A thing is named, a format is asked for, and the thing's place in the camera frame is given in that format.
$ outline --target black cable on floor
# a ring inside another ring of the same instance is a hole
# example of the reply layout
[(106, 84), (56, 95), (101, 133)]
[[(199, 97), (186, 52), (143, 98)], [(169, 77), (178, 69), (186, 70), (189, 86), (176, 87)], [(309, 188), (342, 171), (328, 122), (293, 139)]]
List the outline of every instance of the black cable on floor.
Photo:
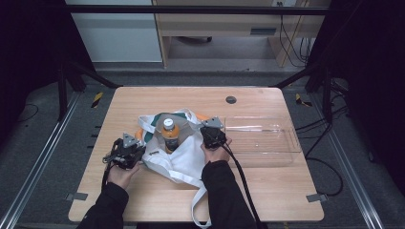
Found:
[(319, 138), (315, 141), (315, 143), (310, 147), (310, 149), (307, 151), (305, 154), (305, 159), (309, 156), (309, 154), (312, 152), (312, 150), (315, 148), (316, 145), (322, 140), (322, 138), (330, 131), (331, 129), (331, 124), (328, 125), (328, 127), (325, 129), (325, 131), (319, 136)]
[[(347, 108), (348, 108), (348, 106), (343, 106), (343, 107), (337, 109), (336, 111), (332, 112), (332, 114), (335, 115), (335, 114), (337, 114), (337, 113), (339, 113), (339, 112), (344, 111), (344, 110), (347, 109)], [(316, 125), (316, 124), (318, 124), (318, 123), (320, 123), (320, 122), (322, 122), (322, 121), (325, 121), (325, 120), (326, 120), (325, 118), (321, 118), (321, 119), (316, 120), (316, 121), (314, 121), (314, 122), (312, 122), (312, 123), (310, 123), (310, 124), (307, 124), (307, 125), (305, 125), (305, 126), (296, 128), (295, 131), (300, 131), (300, 130), (306, 129), (306, 128), (308, 128), (308, 127), (311, 127), (311, 126), (313, 126), (313, 125)]]
[[(335, 117), (333, 120), (339, 119), (340, 116), (341, 116), (342, 114), (344, 114), (348, 109), (349, 109), (349, 108), (348, 108), (347, 106), (344, 106), (344, 107), (340, 108), (339, 110), (333, 112), (334, 115), (338, 115), (338, 117)], [(310, 125), (314, 125), (314, 124), (316, 124), (316, 123), (318, 123), (318, 122), (320, 122), (320, 121), (323, 121), (323, 120), (325, 120), (325, 118), (320, 119), (320, 120), (318, 120), (318, 121), (316, 121), (316, 122), (313, 122), (313, 123), (311, 123)], [(302, 132), (298, 132), (298, 131), (297, 131), (297, 134), (299, 135), (299, 134), (303, 134), (303, 133), (309, 132), (309, 131), (311, 131), (311, 130), (313, 130), (313, 129), (316, 129), (316, 128), (318, 128), (318, 127), (321, 127), (321, 126), (323, 126), (323, 125), (325, 125), (325, 123), (318, 124), (318, 125), (313, 126), (313, 127), (309, 128), (309, 129), (307, 129), (307, 130), (305, 130), (305, 131), (302, 131)], [(301, 138), (318, 138), (318, 137), (320, 137), (320, 136), (298, 137), (298, 138), (301, 139)]]
[(28, 121), (28, 120), (30, 120), (31, 118), (33, 118), (34, 116), (36, 116), (36, 114), (38, 114), (38, 112), (39, 112), (38, 106), (36, 106), (35, 104), (31, 104), (31, 103), (26, 104), (26, 107), (27, 107), (27, 106), (33, 106), (33, 107), (35, 108), (35, 112), (34, 112), (32, 115), (30, 115), (29, 117), (27, 117), (27, 118), (24, 118), (24, 119), (21, 119), (21, 120), (17, 120), (17, 122)]
[(334, 169), (334, 168), (333, 168), (331, 165), (329, 165), (327, 162), (325, 162), (325, 161), (323, 161), (323, 160), (321, 160), (321, 159), (315, 158), (315, 157), (307, 157), (307, 160), (317, 161), (317, 162), (319, 162), (319, 163), (322, 163), (322, 164), (326, 165), (328, 168), (330, 168), (332, 171), (334, 171), (334, 172), (336, 173), (337, 177), (339, 178), (339, 189), (338, 189), (336, 192), (334, 192), (334, 193), (326, 193), (326, 192), (321, 192), (321, 191), (319, 191), (318, 189), (316, 189), (316, 192), (317, 192), (317, 193), (321, 193), (321, 194), (325, 194), (325, 195), (327, 195), (328, 197), (336, 197), (337, 195), (339, 195), (339, 194), (342, 192), (342, 190), (343, 190), (343, 178), (342, 178), (342, 176), (340, 176), (340, 174), (336, 171), (336, 169)]

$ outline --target white plastic bag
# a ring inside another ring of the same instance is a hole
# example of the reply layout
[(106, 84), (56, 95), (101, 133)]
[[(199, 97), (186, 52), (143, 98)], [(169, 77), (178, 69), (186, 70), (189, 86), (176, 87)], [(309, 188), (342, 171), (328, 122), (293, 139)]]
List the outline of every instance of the white plastic bag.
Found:
[[(180, 127), (180, 146), (172, 153), (164, 151), (164, 139), (160, 133), (165, 118), (172, 118)], [(143, 163), (151, 170), (173, 180), (177, 183), (188, 183), (199, 190), (192, 199), (191, 214), (194, 222), (201, 228), (211, 226), (210, 219), (202, 225), (194, 216), (194, 207), (206, 193), (201, 181), (203, 171), (204, 153), (201, 149), (203, 136), (197, 125), (201, 122), (197, 116), (188, 109), (181, 109), (172, 114), (142, 115), (139, 117), (139, 126), (142, 128), (143, 143), (146, 151), (142, 157)]]

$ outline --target black cable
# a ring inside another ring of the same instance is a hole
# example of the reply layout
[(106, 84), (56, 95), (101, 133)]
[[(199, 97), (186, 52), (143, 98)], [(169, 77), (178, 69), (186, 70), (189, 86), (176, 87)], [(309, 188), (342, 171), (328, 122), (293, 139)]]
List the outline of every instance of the black cable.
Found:
[(284, 47), (283, 41), (282, 41), (282, 39), (281, 39), (281, 33), (282, 33), (282, 31), (284, 31), (284, 30), (283, 30), (283, 28), (284, 28), (283, 15), (280, 15), (280, 19), (281, 19), (281, 23), (280, 23), (280, 35), (279, 35), (279, 39), (280, 39), (281, 47), (283, 48), (284, 52), (286, 52), (286, 55), (287, 55), (287, 57), (288, 57), (288, 60), (289, 60), (289, 62), (291, 63), (292, 66), (294, 66), (294, 67), (300, 67), (300, 68), (301, 68), (301, 67), (305, 67), (305, 66), (298, 66), (298, 65), (295, 65), (294, 63), (292, 63), (291, 57), (289, 57), (289, 54), (288, 54), (286, 48)]
[(104, 174), (102, 176), (102, 181), (101, 181), (101, 191), (105, 188), (105, 186), (107, 185), (107, 178), (110, 175), (110, 170), (111, 168), (113, 168), (113, 166), (115, 166), (115, 164), (113, 164), (113, 158), (111, 157), (111, 154), (113, 153), (113, 151), (116, 149), (116, 147), (119, 144), (119, 139), (117, 139), (116, 141), (114, 141), (113, 146), (111, 147), (111, 152), (109, 154), (109, 156), (105, 156), (102, 160), (103, 163), (106, 163), (105, 165), (105, 170), (104, 170)]
[(332, 99), (331, 99), (331, 101), (333, 101), (334, 99), (336, 99), (337, 97), (343, 97), (343, 96), (345, 96), (344, 94), (337, 94), (337, 95), (335, 95)]
[(300, 62), (305, 63), (305, 62), (298, 56), (297, 52), (295, 51), (294, 45), (292, 44), (291, 39), (289, 39), (289, 36), (288, 36), (288, 34), (287, 34), (287, 31), (286, 31), (286, 28), (284, 27), (283, 15), (280, 15), (280, 16), (281, 16), (281, 29), (283, 30), (284, 34), (286, 35), (286, 38), (287, 38), (289, 44), (291, 45), (291, 48), (292, 48), (292, 50), (294, 51), (295, 56), (297, 57), (297, 59), (298, 59)]
[(307, 130), (305, 130), (305, 131), (297, 132), (297, 135), (306, 133), (306, 132), (308, 132), (308, 131), (311, 131), (311, 130), (313, 130), (313, 129), (315, 129), (315, 128), (318, 128), (318, 127), (320, 127), (320, 126), (323, 126), (324, 124), (325, 124), (325, 123), (321, 123), (321, 124), (318, 124), (317, 126), (313, 126), (313, 127), (309, 128), (309, 129), (307, 129)]
[(349, 108), (348, 108), (348, 107), (345, 107), (345, 108), (346, 108), (346, 109), (344, 110), (344, 112), (342, 112), (341, 114), (339, 114), (338, 117), (335, 118), (335, 119), (339, 119), (339, 117), (340, 117), (342, 114), (344, 114), (344, 113), (346, 113), (346, 112), (348, 111)]
[(17, 122), (24, 122), (24, 121), (30, 120), (31, 118), (36, 116), (36, 114), (38, 114), (38, 112), (39, 112), (38, 106), (36, 106), (35, 104), (31, 104), (31, 103), (26, 104), (26, 106), (33, 106), (36, 109), (35, 112), (31, 116), (29, 116), (25, 119), (17, 120)]
[[(332, 114), (335, 115), (335, 114), (337, 114), (338, 112), (341, 112), (341, 111), (343, 111), (343, 110), (345, 110), (345, 109), (347, 109), (347, 108), (348, 108), (348, 106), (343, 106), (343, 107), (337, 109), (336, 111), (332, 112)], [(310, 127), (310, 126), (313, 126), (313, 125), (315, 125), (315, 124), (317, 124), (317, 123), (319, 123), (319, 122), (322, 122), (322, 121), (324, 121), (324, 120), (325, 120), (325, 118), (321, 118), (321, 119), (319, 119), (319, 120), (317, 120), (317, 121), (314, 121), (314, 122), (312, 122), (312, 123), (310, 123), (310, 124), (307, 124), (307, 125), (305, 125), (305, 126), (296, 128), (295, 131), (299, 131), (299, 130), (302, 130), (302, 129), (306, 129), (306, 128), (308, 128), (308, 127)]]
[[(309, 61), (309, 53), (310, 53), (310, 46), (311, 46), (311, 37), (308, 37), (307, 39), (305, 37), (301, 38), (301, 44), (300, 44), (300, 57), (302, 60), (304, 60), (305, 66), (307, 66), (308, 61)], [(303, 44), (304, 40), (306, 40), (307, 43), (307, 49), (306, 49), (306, 54), (302, 54), (302, 49), (303, 49)]]
[(316, 145), (322, 140), (322, 138), (327, 134), (328, 131), (331, 129), (331, 124), (328, 125), (328, 127), (325, 129), (324, 133), (319, 136), (319, 138), (315, 141), (315, 143), (310, 147), (310, 149), (307, 151), (305, 154), (305, 159), (309, 156), (309, 154), (312, 152), (313, 148), (315, 148)]
[(328, 197), (336, 197), (337, 195), (339, 195), (343, 190), (343, 178), (342, 178), (342, 176), (340, 176), (340, 174), (333, 167), (331, 167), (331, 165), (329, 165), (327, 162), (325, 162), (325, 161), (323, 161), (321, 159), (318, 159), (318, 158), (315, 158), (315, 157), (307, 157), (307, 160), (314, 160), (314, 161), (317, 161), (317, 162), (320, 162), (320, 163), (326, 165), (328, 168), (333, 170), (336, 173), (337, 177), (339, 178), (339, 182), (340, 182), (339, 189), (336, 192), (334, 192), (334, 193), (326, 193), (326, 192), (320, 192), (317, 189), (316, 189), (316, 192), (325, 194)]
[(300, 136), (298, 138), (299, 139), (313, 139), (313, 138), (318, 138), (318, 137), (320, 137), (320, 135), (319, 136)]
[(226, 150), (226, 152), (227, 152), (227, 153), (232, 157), (232, 159), (235, 161), (236, 167), (238, 168), (239, 175), (241, 176), (241, 179), (242, 179), (242, 184), (244, 185), (244, 188), (245, 188), (245, 193), (246, 193), (247, 201), (249, 202), (250, 208), (251, 208), (252, 213), (253, 213), (253, 217), (254, 217), (255, 220), (256, 220), (256, 226), (257, 226), (258, 229), (261, 229), (261, 228), (262, 228), (262, 221), (260, 220), (259, 215), (257, 214), (256, 207), (254, 206), (253, 199), (252, 199), (252, 197), (251, 197), (251, 195), (250, 195), (250, 192), (249, 192), (249, 188), (247, 187), (247, 181), (246, 181), (245, 173), (244, 173), (244, 171), (242, 170), (241, 164), (240, 164), (239, 161), (236, 159), (236, 157), (233, 155), (233, 152), (232, 152), (232, 150), (230, 149), (230, 147), (229, 147), (229, 145), (228, 145), (227, 143), (222, 144), (219, 140), (217, 140), (215, 137), (213, 137), (213, 136), (210, 135), (209, 133), (206, 133), (206, 134), (207, 134), (209, 137), (211, 137), (216, 143), (218, 143), (219, 145), (221, 145), (221, 147), (223, 147), (224, 150)]

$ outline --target aluminum rail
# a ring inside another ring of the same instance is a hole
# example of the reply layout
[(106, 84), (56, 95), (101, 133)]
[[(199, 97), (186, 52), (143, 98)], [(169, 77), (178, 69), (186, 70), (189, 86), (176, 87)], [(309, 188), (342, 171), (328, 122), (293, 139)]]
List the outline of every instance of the aluminum rail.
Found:
[(271, 14), (328, 15), (349, 12), (349, 9), (295, 7), (232, 7), (232, 6), (126, 6), (126, 5), (43, 5), (44, 10), (65, 10), (75, 13), (187, 13), (187, 14)]
[(27, 176), (16, 198), (11, 204), (11, 207), (9, 208), (7, 213), (1, 218), (0, 220), (1, 229), (14, 228), (15, 224), (20, 218), (21, 213), (23, 212), (25, 206), (27, 205), (27, 202), (30, 199), (36, 184), (38, 183), (43, 171), (45, 170), (46, 165), (48, 164), (49, 159), (53, 154), (57, 142), (59, 141), (60, 137), (65, 131), (65, 128), (69, 120), (72, 117), (72, 114), (75, 110), (79, 97), (80, 93), (74, 93), (69, 104), (69, 110), (65, 114), (64, 118), (56, 123), (56, 126), (54, 127), (51, 136), (49, 137), (41, 154), (39, 155), (38, 160), (33, 165), (30, 174)]
[[(314, 107), (320, 116), (323, 116), (321, 102), (317, 96), (310, 94), (310, 100), (314, 101)], [(367, 194), (366, 189), (361, 183), (360, 178), (355, 172), (350, 160), (346, 156), (345, 150), (340, 144), (339, 138), (333, 129), (330, 130), (328, 134), (330, 145), (333, 148), (336, 159), (342, 169), (342, 174), (345, 176), (346, 181), (348, 182), (349, 188), (352, 191), (353, 197), (357, 202), (358, 208), (360, 209), (361, 214), (363, 215), (364, 220), (367, 223), (367, 226), (370, 229), (383, 229), (384, 225), (375, 211), (372, 201), (370, 200), (369, 195)]]

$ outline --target white cabinet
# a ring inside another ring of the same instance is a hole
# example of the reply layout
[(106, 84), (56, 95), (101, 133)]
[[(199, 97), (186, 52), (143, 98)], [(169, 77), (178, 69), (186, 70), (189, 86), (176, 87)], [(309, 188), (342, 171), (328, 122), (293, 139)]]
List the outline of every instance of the white cabinet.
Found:
[[(148, 0), (66, 0), (68, 5), (151, 5)], [(154, 14), (72, 13), (93, 62), (161, 62)]]

